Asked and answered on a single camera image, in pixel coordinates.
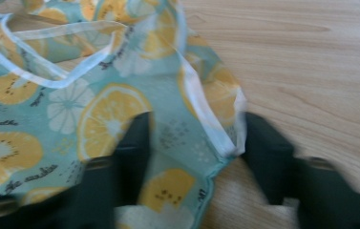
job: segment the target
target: fruit print fabric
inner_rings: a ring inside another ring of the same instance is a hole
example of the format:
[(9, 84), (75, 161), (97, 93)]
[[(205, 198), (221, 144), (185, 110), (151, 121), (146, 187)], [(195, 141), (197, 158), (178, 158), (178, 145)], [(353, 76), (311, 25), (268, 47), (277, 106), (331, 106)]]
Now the fruit print fabric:
[(19, 132), (0, 132), (0, 184), (12, 173), (34, 166), (43, 156), (36, 137)]
[(155, 11), (160, 1), (143, 0), (22, 0), (29, 14), (50, 18), (58, 23), (117, 21), (134, 24)]
[(30, 98), (36, 91), (37, 85), (20, 78), (14, 73), (0, 76), (0, 103), (17, 104)]
[[(59, 1), (49, 2), (73, 22)], [(81, 2), (64, 4), (81, 10)], [(140, 206), (117, 209), (116, 219), (123, 228), (198, 227), (212, 178), (244, 147), (237, 129), (243, 97), (219, 57), (187, 30), (176, 2), (140, 2), (124, 5), (136, 18), (126, 25), (96, 21), (11, 32), (4, 27), (11, 16), (0, 14), (0, 79), (14, 74), (21, 82), (15, 87), (35, 85), (12, 103), (4, 102), (8, 96), (0, 100), (0, 132), (32, 135), (43, 153), (0, 180), (0, 196), (29, 204), (77, 184), (89, 158), (110, 154), (131, 118), (152, 111), (154, 156)], [(47, 6), (35, 8), (38, 14)], [(80, 56), (88, 57), (70, 72), (54, 64)], [(224, 103), (233, 110), (221, 113)], [(136, 214), (141, 218), (131, 220)]]

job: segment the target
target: black plastic part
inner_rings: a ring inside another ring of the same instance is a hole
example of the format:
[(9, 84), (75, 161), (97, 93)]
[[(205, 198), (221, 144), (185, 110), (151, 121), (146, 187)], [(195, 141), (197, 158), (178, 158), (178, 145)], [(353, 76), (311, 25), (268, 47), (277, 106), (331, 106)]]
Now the black plastic part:
[(91, 160), (81, 182), (42, 202), (18, 206), (0, 198), (0, 228), (111, 229), (113, 209), (137, 202), (150, 157), (149, 114), (140, 114), (112, 156)]
[(282, 204), (291, 187), (294, 147), (262, 117), (245, 114), (248, 136), (242, 158), (269, 204)]
[(114, 166), (119, 172), (117, 206), (137, 204), (150, 159), (149, 114), (135, 117), (134, 122), (136, 125), (130, 127), (113, 155)]
[(301, 228), (360, 229), (360, 195), (354, 192), (334, 166), (317, 166), (296, 160), (295, 182), (300, 200)]
[(360, 194), (335, 166), (318, 157), (293, 157), (293, 146), (267, 121), (255, 114), (246, 114), (246, 121), (242, 158), (270, 204), (299, 199), (302, 229), (360, 229)]

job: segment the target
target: lemon slice print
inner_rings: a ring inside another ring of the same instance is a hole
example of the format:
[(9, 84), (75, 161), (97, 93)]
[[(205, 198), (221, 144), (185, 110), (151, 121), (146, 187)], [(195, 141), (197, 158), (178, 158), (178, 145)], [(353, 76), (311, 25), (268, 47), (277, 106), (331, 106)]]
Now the lemon slice print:
[(194, 183), (194, 177), (182, 169), (166, 170), (145, 184), (140, 203), (156, 212), (161, 212), (166, 203), (179, 208)]
[(26, 101), (36, 92), (34, 84), (14, 73), (0, 76), (0, 103), (18, 104)]
[(224, 127), (234, 123), (239, 83), (233, 74), (223, 65), (217, 64), (202, 81), (203, 91), (215, 116)]
[(78, 123), (78, 157), (106, 156), (116, 147), (135, 115), (151, 111), (145, 96), (125, 84), (109, 84), (86, 106)]
[(62, 10), (56, 9), (56, 8), (46, 8), (39, 12), (37, 15), (50, 18), (55, 21), (59, 21), (62, 23), (67, 23), (67, 17), (66, 14)]
[(0, 184), (12, 173), (34, 166), (42, 158), (36, 137), (21, 132), (0, 132)]
[(164, 10), (159, 16), (157, 28), (149, 31), (144, 43), (142, 57), (157, 59), (175, 52), (176, 21), (170, 10)]
[(51, 198), (52, 196), (60, 193), (65, 190), (64, 187), (48, 187), (48, 188), (37, 188), (30, 190), (22, 199), (22, 204), (33, 204), (37, 202), (41, 202), (47, 198)]

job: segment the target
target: kiwi slice print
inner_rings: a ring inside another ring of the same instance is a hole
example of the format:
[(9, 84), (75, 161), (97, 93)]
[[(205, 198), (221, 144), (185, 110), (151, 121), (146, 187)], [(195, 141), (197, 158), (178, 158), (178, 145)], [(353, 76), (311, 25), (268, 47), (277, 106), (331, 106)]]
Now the kiwi slice print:
[(140, 203), (156, 212), (167, 203), (179, 208), (194, 182), (195, 179), (182, 169), (166, 170), (145, 184)]
[(97, 20), (117, 21), (125, 24), (137, 22), (139, 18), (133, 18), (128, 14), (126, 4), (126, 0), (105, 0), (99, 9)]
[(18, 53), (16, 44), (13, 43), (5, 34), (0, 24), (0, 52), (4, 54), (12, 63), (22, 68), (24, 61)]
[(43, 156), (39, 140), (21, 132), (0, 132), (0, 184), (20, 170), (34, 166)]
[(97, 0), (80, 0), (81, 14), (87, 21), (93, 21)]
[(0, 76), (0, 103), (19, 104), (29, 99), (37, 89), (34, 84), (27, 79), (8, 73)]

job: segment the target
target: wood grain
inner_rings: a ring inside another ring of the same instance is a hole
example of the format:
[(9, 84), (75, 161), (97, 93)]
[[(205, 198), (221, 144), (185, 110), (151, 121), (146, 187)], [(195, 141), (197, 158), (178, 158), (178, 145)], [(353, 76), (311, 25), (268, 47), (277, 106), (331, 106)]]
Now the wood grain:
[[(190, 27), (239, 78), (249, 111), (270, 119), (301, 156), (337, 163), (360, 191), (360, 0), (184, 0), (183, 5)], [(49, 27), (27, 16), (17, 0), (0, 5), (0, 12), (10, 11), (17, 13), (14, 31)], [(240, 160), (216, 185), (201, 228), (296, 227), (295, 210), (265, 205)]]

